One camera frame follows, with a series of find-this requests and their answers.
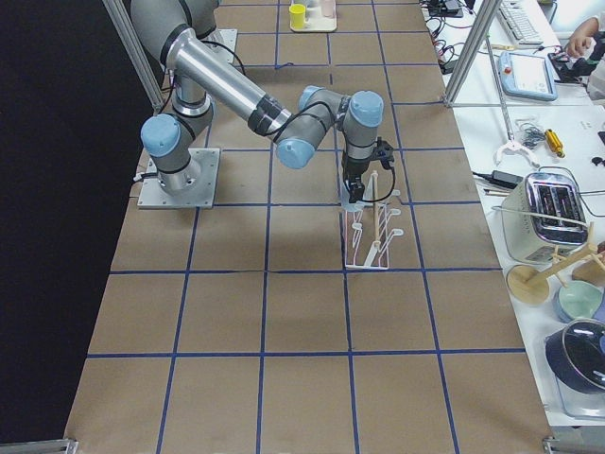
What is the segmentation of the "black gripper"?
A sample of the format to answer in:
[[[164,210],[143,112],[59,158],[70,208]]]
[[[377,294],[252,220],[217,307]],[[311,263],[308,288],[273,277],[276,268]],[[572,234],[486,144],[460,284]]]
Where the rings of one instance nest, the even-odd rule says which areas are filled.
[[[368,171],[376,146],[358,148],[346,146],[342,160],[343,182],[348,192],[348,201],[362,201],[365,185],[364,174]]]

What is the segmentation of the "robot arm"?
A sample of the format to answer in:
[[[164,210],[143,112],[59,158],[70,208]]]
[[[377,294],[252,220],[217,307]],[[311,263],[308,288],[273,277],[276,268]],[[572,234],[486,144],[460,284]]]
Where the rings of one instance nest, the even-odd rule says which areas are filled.
[[[177,80],[190,80],[269,138],[280,162],[305,167],[331,128],[343,134],[342,181],[349,203],[364,201],[372,161],[392,169],[392,148],[378,135],[384,101],[373,91],[351,96],[309,85],[291,113],[243,73],[222,62],[203,38],[216,29],[216,1],[133,1],[130,17],[146,51]]]

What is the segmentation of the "person hand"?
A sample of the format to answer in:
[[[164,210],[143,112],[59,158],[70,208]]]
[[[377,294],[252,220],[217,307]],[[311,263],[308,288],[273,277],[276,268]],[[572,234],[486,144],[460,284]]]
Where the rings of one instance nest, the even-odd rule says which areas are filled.
[[[575,31],[569,38],[565,51],[572,58],[581,58],[592,42],[592,33]]]

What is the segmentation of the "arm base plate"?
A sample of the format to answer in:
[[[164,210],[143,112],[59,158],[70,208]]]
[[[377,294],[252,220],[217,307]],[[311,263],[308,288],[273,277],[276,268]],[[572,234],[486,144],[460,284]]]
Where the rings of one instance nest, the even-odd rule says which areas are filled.
[[[234,52],[237,41],[237,30],[217,29],[205,38],[208,46],[215,55],[227,63],[234,62]]]
[[[184,170],[160,172],[151,158],[138,197],[141,209],[212,209],[216,198],[220,148],[190,148],[190,162]]]

